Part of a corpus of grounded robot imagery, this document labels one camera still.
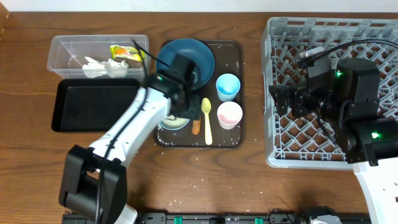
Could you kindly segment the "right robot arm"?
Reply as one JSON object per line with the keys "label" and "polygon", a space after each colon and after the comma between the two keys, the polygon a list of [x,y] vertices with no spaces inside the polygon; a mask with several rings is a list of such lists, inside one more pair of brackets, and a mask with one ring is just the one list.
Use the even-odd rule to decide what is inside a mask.
{"label": "right robot arm", "polygon": [[364,193],[372,223],[397,223],[397,121],[379,116],[379,70],[363,58],[331,67],[327,56],[301,58],[305,83],[269,87],[279,115],[310,113],[330,123]]}

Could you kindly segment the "yellow snack wrapper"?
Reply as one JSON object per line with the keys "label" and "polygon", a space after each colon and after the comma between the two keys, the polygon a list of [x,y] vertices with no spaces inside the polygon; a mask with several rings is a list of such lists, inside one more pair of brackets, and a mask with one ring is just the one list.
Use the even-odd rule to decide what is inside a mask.
{"label": "yellow snack wrapper", "polygon": [[129,60],[141,62],[146,58],[144,52],[135,47],[111,45],[109,47],[109,51],[111,52],[112,59],[126,58]]}

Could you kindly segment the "dark blue plate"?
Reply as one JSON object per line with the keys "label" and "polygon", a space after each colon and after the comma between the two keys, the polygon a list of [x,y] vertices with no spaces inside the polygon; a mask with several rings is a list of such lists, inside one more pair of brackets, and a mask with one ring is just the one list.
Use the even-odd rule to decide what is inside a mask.
{"label": "dark blue plate", "polygon": [[192,90],[199,90],[211,78],[215,69],[215,58],[210,48],[196,39],[175,39],[167,42],[160,49],[157,58],[171,65],[176,55],[183,55],[196,63],[193,70],[195,77]]}

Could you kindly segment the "light blue bowl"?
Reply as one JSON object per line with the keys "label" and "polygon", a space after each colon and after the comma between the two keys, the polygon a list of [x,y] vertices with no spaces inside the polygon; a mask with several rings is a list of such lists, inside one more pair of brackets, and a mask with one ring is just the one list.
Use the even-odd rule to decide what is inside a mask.
{"label": "light blue bowl", "polygon": [[174,115],[166,117],[159,123],[159,126],[171,131],[182,129],[190,120],[187,118],[178,118]]}

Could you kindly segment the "white rice pile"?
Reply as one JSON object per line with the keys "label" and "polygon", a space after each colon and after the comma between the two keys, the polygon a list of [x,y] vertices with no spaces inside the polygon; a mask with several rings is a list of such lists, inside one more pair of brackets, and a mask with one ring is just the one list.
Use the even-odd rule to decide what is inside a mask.
{"label": "white rice pile", "polygon": [[171,114],[162,121],[162,124],[169,129],[177,129],[186,125],[188,122],[189,119],[187,118],[178,118]]}

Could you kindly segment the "pink cup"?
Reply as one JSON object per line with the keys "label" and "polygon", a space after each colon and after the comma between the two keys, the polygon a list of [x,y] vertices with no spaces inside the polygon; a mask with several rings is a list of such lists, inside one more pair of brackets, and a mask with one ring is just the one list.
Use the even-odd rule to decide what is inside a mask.
{"label": "pink cup", "polygon": [[233,129],[243,117],[243,109],[233,101],[222,103],[217,109],[217,118],[223,129]]}

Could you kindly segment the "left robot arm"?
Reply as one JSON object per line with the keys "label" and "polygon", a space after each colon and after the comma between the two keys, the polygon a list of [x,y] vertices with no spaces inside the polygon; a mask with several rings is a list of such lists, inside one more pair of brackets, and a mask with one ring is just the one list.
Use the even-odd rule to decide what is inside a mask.
{"label": "left robot arm", "polygon": [[127,168],[152,130],[166,117],[195,119],[196,62],[177,54],[169,67],[146,77],[144,85],[116,123],[84,148],[73,146],[65,159],[61,206],[94,223],[135,223],[127,204]]}

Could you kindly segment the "white tissue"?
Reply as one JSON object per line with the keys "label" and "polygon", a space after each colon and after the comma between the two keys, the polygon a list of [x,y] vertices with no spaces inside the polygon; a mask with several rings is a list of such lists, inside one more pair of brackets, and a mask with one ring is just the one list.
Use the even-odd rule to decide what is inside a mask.
{"label": "white tissue", "polygon": [[107,61],[97,61],[90,57],[85,57],[87,64],[82,66],[84,74],[88,78],[98,78],[107,75],[111,78],[123,78],[127,75],[129,65],[125,60],[116,62],[109,58]]}

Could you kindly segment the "light blue cup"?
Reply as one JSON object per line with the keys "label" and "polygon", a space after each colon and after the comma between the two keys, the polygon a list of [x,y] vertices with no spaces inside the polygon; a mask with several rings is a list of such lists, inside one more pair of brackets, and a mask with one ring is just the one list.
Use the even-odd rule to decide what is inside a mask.
{"label": "light blue cup", "polygon": [[232,73],[225,73],[218,77],[216,90],[222,102],[233,101],[241,88],[239,78]]}

